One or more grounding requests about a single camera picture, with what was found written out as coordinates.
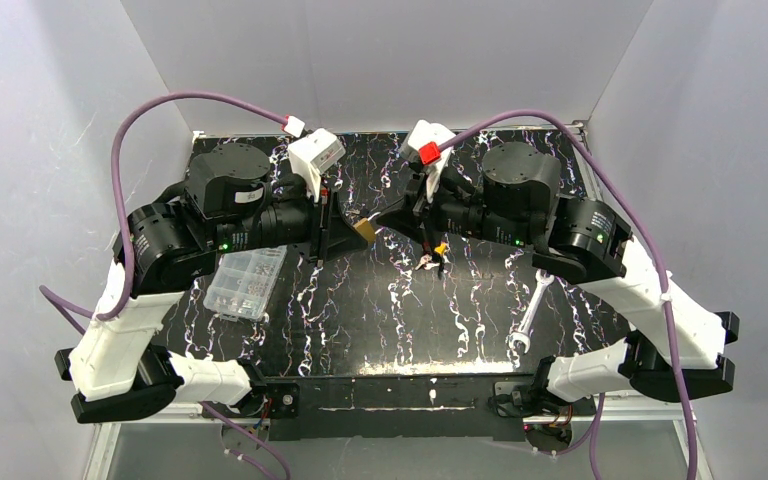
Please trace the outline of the small brass padlock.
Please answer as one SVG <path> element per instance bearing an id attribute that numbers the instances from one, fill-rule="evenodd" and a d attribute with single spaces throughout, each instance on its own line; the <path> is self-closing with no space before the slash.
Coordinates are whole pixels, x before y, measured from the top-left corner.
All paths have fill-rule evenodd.
<path id="1" fill-rule="evenodd" d="M 371 221 L 374 214 L 367 209 L 358 211 L 359 218 L 353 223 L 354 230 L 367 242 L 372 245 L 376 241 L 376 229 Z"/>

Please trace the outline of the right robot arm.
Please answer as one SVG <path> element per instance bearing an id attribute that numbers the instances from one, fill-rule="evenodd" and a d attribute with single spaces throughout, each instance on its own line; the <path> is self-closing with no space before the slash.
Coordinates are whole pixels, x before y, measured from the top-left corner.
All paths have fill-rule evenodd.
<path id="1" fill-rule="evenodd" d="M 601 393 L 634 390 L 677 403 L 732 391 L 736 368 L 725 347 L 738 317 L 711 312 L 669 280 L 606 203 L 560 193 L 560 161 L 521 142 L 490 148 L 482 182 L 456 169 L 412 176 L 381 226 L 417 242 L 434 262 L 442 235 L 530 246 L 533 266 L 607 302 L 631 326 L 613 345 L 543 358 L 529 386 L 496 395 L 524 412 L 557 410 Z"/>

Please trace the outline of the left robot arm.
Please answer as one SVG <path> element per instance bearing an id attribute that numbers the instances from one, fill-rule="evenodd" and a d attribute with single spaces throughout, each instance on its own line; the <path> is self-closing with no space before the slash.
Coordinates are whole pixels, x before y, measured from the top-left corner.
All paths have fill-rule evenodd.
<path id="1" fill-rule="evenodd" d="M 298 385 L 268 379 L 246 360 L 192 359 L 153 343 L 164 317 L 219 257 L 304 245 L 310 262 L 369 248 L 367 220 L 351 222 L 338 194 L 310 196 L 304 180 L 271 178 L 271 163 L 248 144 L 225 144 L 196 156 L 187 177 L 134 210 L 114 247 L 100 312 L 79 344 L 57 352 L 60 376 L 76 389 L 71 407 L 81 424 L 141 420 L 174 403 L 210 402 L 246 416 L 292 418 Z"/>

